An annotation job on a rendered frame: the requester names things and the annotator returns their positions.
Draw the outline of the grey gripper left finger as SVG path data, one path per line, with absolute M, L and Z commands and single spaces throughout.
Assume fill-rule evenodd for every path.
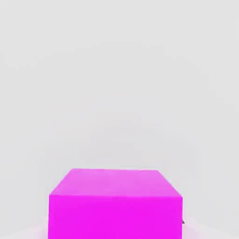
M 46 223 L 25 229 L 11 236 L 11 239 L 48 239 L 48 226 Z

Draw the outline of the small magenta cube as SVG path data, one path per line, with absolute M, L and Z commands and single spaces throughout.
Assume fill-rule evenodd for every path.
M 183 198 L 157 170 L 72 169 L 49 195 L 48 239 L 182 239 Z

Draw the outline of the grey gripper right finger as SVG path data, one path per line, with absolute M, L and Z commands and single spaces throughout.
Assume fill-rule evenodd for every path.
M 228 235 L 216 229 L 184 220 L 182 239 L 228 239 Z

